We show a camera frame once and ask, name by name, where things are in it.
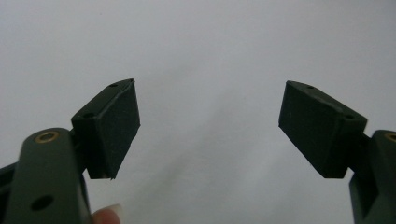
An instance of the white background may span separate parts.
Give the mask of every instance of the white background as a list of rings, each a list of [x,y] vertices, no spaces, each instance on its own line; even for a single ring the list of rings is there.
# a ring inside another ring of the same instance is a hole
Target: white background
[[[316,173],[277,120],[287,80],[396,130],[396,2],[1,1],[0,165],[108,84],[134,78],[142,126],[92,211],[124,223],[353,223],[349,171]]]

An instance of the fingertip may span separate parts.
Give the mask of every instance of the fingertip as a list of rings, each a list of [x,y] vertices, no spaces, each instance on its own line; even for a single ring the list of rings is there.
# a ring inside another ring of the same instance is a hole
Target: fingertip
[[[93,224],[121,224],[121,216],[121,206],[114,204],[93,213]]]

